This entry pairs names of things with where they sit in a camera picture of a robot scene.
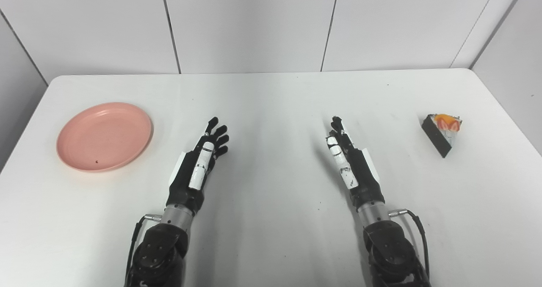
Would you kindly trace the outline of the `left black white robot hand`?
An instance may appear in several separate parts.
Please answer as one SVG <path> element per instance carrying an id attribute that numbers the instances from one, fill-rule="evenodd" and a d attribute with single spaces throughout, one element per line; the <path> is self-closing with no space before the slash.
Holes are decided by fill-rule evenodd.
<path id="1" fill-rule="evenodd" d="M 169 187 L 166 205 L 185 207 L 195 216 L 205 200 L 204 188 L 217 159 L 228 152 L 228 127 L 219 125 L 218 117 L 209 120 L 195 148 L 184 154 Z"/>

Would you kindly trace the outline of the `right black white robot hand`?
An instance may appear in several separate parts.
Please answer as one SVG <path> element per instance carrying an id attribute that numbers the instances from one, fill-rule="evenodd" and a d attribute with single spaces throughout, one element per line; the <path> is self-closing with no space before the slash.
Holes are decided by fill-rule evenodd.
<path id="1" fill-rule="evenodd" d="M 334 116 L 330 125 L 332 129 L 326 144 L 350 193 L 353 206 L 358 210 L 366 204 L 385 203 L 380 184 L 368 165 L 368 157 L 354 146 L 342 119 Z"/>

